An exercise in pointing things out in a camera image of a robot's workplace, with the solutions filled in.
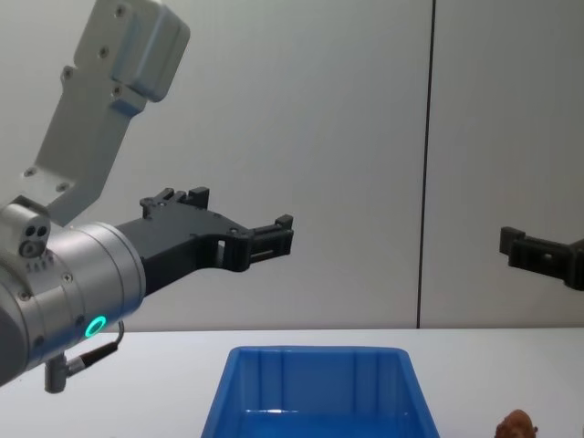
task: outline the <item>blue plastic bin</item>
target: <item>blue plastic bin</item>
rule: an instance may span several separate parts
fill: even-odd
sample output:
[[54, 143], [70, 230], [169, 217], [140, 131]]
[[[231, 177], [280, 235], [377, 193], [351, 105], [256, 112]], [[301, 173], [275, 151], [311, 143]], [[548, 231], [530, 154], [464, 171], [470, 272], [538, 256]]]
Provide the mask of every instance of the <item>blue plastic bin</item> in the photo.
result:
[[401, 349], [231, 351], [203, 438], [438, 438]]

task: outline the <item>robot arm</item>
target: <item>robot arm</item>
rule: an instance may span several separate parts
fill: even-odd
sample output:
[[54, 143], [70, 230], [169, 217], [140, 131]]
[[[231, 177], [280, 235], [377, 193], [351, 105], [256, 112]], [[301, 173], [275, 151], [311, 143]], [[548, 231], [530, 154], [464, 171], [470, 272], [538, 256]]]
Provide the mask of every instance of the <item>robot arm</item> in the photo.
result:
[[290, 253], [291, 216], [248, 229], [208, 211], [205, 188], [143, 199], [142, 218], [118, 227], [54, 226], [99, 198], [130, 119], [166, 95], [188, 38], [157, 0], [97, 0], [36, 162], [0, 203], [0, 386], [45, 363], [46, 390], [63, 391], [121, 338], [69, 361], [64, 351], [149, 294], [197, 269], [242, 272]]

